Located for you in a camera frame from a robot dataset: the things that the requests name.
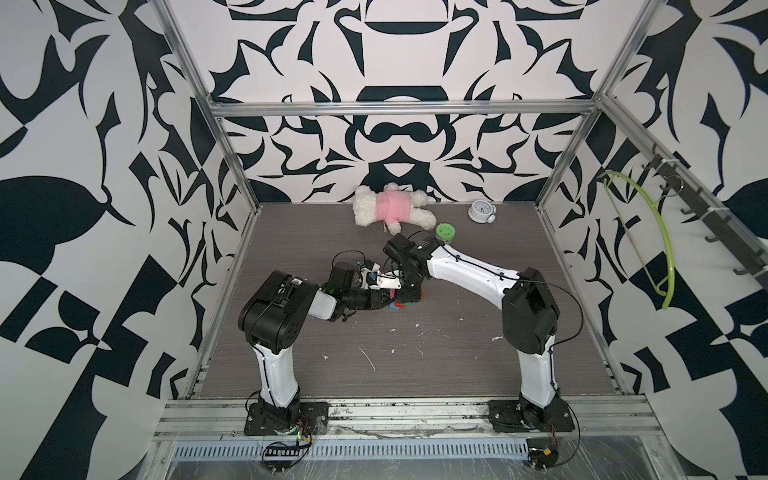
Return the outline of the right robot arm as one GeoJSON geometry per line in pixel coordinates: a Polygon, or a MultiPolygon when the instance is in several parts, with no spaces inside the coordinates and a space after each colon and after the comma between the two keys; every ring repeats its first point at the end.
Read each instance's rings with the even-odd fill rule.
{"type": "Polygon", "coordinates": [[[401,234],[383,248],[404,283],[416,289],[426,279],[461,287],[501,312],[503,338],[518,352],[520,396],[537,408],[558,394],[553,349],[560,310],[540,272],[504,269],[466,255],[437,238],[421,242],[401,234]]]}

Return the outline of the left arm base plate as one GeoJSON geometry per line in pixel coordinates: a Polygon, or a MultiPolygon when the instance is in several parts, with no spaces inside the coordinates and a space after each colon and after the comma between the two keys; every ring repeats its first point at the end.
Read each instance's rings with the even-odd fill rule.
{"type": "Polygon", "coordinates": [[[243,433],[245,436],[314,435],[327,428],[330,404],[294,400],[286,407],[276,407],[259,399],[248,407],[243,433]]]}

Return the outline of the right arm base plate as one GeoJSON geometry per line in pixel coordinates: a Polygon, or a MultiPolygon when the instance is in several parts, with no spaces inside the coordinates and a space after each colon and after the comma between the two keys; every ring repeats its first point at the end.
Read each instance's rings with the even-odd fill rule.
{"type": "Polygon", "coordinates": [[[572,432],[576,429],[569,405],[556,395],[549,405],[539,407],[524,398],[519,400],[490,400],[488,420],[500,433],[572,432]]]}

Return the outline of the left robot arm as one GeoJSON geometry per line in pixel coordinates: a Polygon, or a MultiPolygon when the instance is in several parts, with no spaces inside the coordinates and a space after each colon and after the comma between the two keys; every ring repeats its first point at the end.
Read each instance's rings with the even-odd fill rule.
{"type": "Polygon", "coordinates": [[[286,410],[299,397],[292,347],[307,318],[335,322],[358,311],[385,308],[397,300],[401,288],[395,274],[371,262],[338,263],[321,285],[273,271],[238,317],[238,328],[259,362],[259,400],[286,410]]]}

